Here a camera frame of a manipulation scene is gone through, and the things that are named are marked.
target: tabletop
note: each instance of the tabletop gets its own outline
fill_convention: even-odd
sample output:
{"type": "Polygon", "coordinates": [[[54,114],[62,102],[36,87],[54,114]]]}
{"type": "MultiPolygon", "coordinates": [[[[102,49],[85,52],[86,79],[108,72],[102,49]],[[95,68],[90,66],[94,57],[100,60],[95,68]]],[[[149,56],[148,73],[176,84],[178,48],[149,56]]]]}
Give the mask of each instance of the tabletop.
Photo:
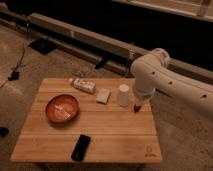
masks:
{"type": "Polygon", "coordinates": [[[113,0],[166,13],[213,22],[212,0],[113,0]]]}
{"type": "Polygon", "coordinates": [[[117,104],[120,84],[133,79],[84,79],[96,84],[94,94],[73,88],[68,79],[44,79],[24,123],[11,160],[15,162],[75,162],[72,151],[80,134],[91,137],[85,163],[158,163],[162,161],[151,106],[147,102],[134,113],[134,95],[127,107],[117,104]],[[96,103],[99,89],[111,91],[107,104],[96,103]],[[45,114],[55,96],[70,94],[79,102],[79,115],[66,124],[50,124],[45,114]]]}

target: orange bowl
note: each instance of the orange bowl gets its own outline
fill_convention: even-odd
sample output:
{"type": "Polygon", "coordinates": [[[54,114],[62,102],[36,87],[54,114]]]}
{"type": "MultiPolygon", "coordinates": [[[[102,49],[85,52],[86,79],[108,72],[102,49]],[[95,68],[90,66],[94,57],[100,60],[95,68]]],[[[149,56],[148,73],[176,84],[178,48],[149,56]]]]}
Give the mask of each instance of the orange bowl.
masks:
{"type": "Polygon", "coordinates": [[[73,119],[78,111],[78,101],[68,94],[54,97],[46,106],[46,116],[54,123],[67,122],[73,119]]]}

